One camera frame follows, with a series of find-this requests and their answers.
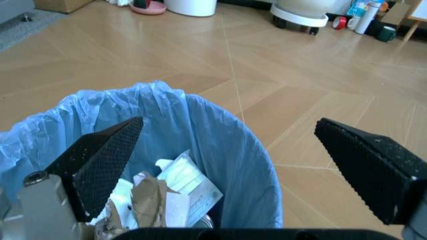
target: gray rug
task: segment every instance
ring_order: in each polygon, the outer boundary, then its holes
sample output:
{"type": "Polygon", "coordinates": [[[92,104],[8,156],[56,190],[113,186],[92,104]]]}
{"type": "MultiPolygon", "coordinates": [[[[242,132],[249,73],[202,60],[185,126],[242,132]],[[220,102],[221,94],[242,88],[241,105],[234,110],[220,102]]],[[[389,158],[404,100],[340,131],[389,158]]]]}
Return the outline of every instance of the gray rug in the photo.
{"type": "Polygon", "coordinates": [[[22,22],[22,15],[0,24],[0,52],[21,42],[28,36],[42,31],[50,24],[65,17],[65,14],[33,9],[27,12],[30,22],[22,22]]]}

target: blue package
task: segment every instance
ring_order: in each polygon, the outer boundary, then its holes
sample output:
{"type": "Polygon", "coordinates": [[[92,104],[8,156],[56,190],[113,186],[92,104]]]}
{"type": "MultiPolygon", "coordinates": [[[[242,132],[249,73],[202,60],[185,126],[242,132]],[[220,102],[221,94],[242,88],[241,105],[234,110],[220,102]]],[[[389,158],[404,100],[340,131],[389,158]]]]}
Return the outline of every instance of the blue package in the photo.
{"type": "Polygon", "coordinates": [[[384,0],[354,0],[347,11],[347,15],[363,17],[370,2],[383,3],[384,0]]]}
{"type": "Polygon", "coordinates": [[[122,178],[154,175],[158,159],[190,149],[197,167],[224,197],[209,212],[222,228],[281,228],[282,193],[270,157],[234,115],[166,83],[137,83],[105,91],[81,90],[56,107],[0,132],[0,185],[16,201],[23,178],[43,170],[80,136],[131,117],[144,126],[122,178]]]}

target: screw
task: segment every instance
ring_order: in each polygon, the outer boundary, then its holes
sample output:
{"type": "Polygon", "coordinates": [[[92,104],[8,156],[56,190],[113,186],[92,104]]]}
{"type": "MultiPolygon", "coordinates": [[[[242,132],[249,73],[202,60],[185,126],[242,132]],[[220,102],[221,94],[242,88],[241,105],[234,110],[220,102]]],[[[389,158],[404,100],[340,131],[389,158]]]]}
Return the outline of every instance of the screw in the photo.
{"type": "Polygon", "coordinates": [[[46,171],[35,171],[33,173],[28,174],[23,179],[23,185],[24,187],[31,186],[36,183],[40,183],[43,180],[46,180],[49,178],[49,175],[46,171]]]}

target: caster wheel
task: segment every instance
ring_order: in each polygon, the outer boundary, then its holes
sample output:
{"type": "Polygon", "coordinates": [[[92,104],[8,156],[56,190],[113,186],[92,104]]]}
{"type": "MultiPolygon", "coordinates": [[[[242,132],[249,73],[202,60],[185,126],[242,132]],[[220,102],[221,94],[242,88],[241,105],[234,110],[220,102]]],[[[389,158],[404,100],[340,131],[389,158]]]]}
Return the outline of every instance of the caster wheel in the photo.
{"type": "Polygon", "coordinates": [[[21,22],[32,22],[33,19],[31,17],[29,17],[27,14],[23,15],[23,18],[21,18],[21,22]]]}
{"type": "Polygon", "coordinates": [[[281,19],[280,17],[277,16],[273,16],[273,24],[279,28],[279,29],[284,29],[286,28],[286,20],[281,19]]]}
{"type": "Polygon", "coordinates": [[[316,36],[317,34],[318,34],[318,32],[319,32],[319,28],[318,27],[312,27],[312,28],[310,28],[310,35],[314,35],[314,36],[316,36]]]}

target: green cup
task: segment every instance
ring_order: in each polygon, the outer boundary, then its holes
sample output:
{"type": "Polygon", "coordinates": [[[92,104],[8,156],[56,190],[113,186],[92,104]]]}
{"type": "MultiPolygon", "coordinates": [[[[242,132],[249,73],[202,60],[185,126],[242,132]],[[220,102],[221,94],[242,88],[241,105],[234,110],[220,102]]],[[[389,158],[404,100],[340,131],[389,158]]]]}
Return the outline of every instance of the green cup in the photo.
{"type": "Polygon", "coordinates": [[[383,42],[390,42],[391,40],[395,39],[395,37],[396,30],[389,26],[382,27],[379,33],[375,36],[376,39],[383,42]]]}

